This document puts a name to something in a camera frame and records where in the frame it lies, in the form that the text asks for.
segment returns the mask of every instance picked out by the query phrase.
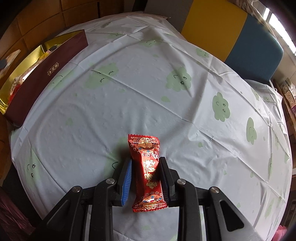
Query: red fabric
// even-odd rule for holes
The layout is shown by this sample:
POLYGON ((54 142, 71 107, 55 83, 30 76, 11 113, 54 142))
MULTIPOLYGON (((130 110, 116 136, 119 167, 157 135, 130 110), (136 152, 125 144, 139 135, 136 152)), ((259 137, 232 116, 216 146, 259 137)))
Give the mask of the red fabric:
POLYGON ((25 241, 34 231, 29 220, 0 188, 0 225, 11 241, 25 241))
POLYGON ((280 225, 271 241, 280 241, 286 232, 287 228, 285 226, 280 225))

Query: wrapped candy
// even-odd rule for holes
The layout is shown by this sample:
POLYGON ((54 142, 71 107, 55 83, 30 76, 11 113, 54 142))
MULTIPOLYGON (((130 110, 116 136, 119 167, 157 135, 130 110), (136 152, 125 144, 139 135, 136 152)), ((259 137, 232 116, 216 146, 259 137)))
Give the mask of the wrapped candy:
POLYGON ((160 180, 155 173, 159 162, 158 138, 129 134, 128 144, 136 169, 137 194, 133 211, 154 211, 167 207, 160 180))

